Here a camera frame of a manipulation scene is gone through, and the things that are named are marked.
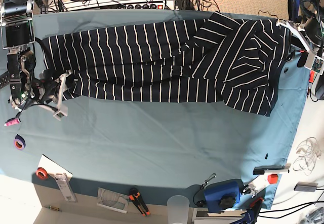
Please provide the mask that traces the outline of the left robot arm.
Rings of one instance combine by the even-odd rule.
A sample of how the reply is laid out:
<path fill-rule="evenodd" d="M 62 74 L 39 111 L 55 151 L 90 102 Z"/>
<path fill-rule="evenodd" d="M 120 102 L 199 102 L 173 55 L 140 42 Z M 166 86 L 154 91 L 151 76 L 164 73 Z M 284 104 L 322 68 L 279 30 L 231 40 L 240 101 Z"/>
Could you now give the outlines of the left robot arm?
<path fill-rule="evenodd" d="M 299 67 L 323 75 L 323 7 L 321 0 L 299 0 L 299 8 L 304 22 L 296 19 L 279 19 L 276 26 L 286 28 L 290 32 L 290 46 L 300 50 L 303 58 Z"/>

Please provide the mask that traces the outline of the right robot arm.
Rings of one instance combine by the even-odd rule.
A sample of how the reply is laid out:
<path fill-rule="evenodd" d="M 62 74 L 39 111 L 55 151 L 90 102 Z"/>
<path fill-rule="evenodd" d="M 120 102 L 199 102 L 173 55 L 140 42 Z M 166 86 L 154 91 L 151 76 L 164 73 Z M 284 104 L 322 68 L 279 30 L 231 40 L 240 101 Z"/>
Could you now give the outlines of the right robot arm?
<path fill-rule="evenodd" d="M 52 112 L 60 120 L 68 115 L 62 103 L 66 91 L 66 79 L 71 70 L 51 74 L 43 71 L 40 79 L 34 75 L 36 68 L 35 43 L 51 55 L 33 30 L 34 0 L 1 0 L 2 47 L 7 50 L 7 72 L 1 75 L 1 88 L 10 87 L 9 103 L 18 113 L 5 122 L 6 126 L 20 123 L 20 115 L 30 107 L 39 106 Z"/>

